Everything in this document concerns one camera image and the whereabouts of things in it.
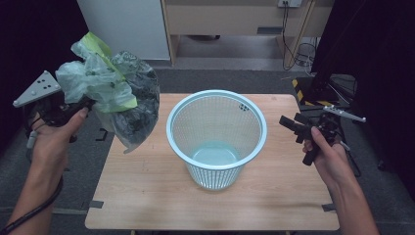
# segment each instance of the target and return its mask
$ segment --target white wall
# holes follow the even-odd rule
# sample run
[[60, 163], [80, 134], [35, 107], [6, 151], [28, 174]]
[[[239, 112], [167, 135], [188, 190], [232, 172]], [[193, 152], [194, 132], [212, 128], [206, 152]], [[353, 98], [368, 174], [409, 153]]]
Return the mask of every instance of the white wall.
[[90, 31], [113, 55], [129, 51], [143, 60], [170, 60], [159, 0], [77, 0]]

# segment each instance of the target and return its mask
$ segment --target plastic bag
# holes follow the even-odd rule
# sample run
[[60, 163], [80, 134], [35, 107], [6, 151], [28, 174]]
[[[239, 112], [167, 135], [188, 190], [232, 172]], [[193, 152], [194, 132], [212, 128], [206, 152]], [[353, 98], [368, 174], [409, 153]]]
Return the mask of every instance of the plastic bag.
[[142, 144], [159, 118], [160, 88], [155, 71], [129, 52], [111, 57], [110, 48], [91, 32], [70, 48], [84, 63], [65, 63], [56, 77], [67, 104], [87, 96], [105, 129], [127, 148]]

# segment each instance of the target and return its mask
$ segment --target wooden table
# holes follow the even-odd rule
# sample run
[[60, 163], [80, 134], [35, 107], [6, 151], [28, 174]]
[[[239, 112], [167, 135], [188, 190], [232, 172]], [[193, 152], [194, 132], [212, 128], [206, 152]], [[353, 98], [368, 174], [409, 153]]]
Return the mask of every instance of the wooden table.
[[329, 192], [314, 166], [302, 164], [302, 145], [278, 121], [299, 111], [291, 95], [245, 95], [265, 115], [268, 136], [259, 155], [224, 191], [199, 187], [170, 149], [165, 124], [187, 94], [161, 94], [160, 119], [134, 152], [114, 139], [85, 225], [130, 230], [336, 230], [337, 215], [323, 212]]

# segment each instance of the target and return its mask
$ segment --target cabinet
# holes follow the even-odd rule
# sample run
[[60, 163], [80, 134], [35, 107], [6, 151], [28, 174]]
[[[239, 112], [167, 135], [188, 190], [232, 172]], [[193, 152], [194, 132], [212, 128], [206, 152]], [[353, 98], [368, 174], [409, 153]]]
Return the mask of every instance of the cabinet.
[[[304, 36], [321, 36], [334, 0], [303, 0], [288, 10], [286, 41], [296, 54]], [[171, 61], [180, 35], [275, 34], [283, 45], [284, 8], [277, 0], [162, 0]], [[287, 58], [287, 65], [293, 63]]]
[[113, 51], [129, 51], [142, 60], [169, 61], [161, 1], [78, 0], [90, 31]]

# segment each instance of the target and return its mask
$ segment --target white basket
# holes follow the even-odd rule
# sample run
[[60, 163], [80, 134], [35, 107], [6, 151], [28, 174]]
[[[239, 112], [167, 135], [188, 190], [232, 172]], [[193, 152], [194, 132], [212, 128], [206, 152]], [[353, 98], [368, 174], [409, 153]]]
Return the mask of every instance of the white basket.
[[195, 182], [209, 190], [235, 182], [261, 150], [266, 131], [265, 118], [252, 101], [224, 90], [186, 97], [171, 111], [166, 126], [171, 148]]

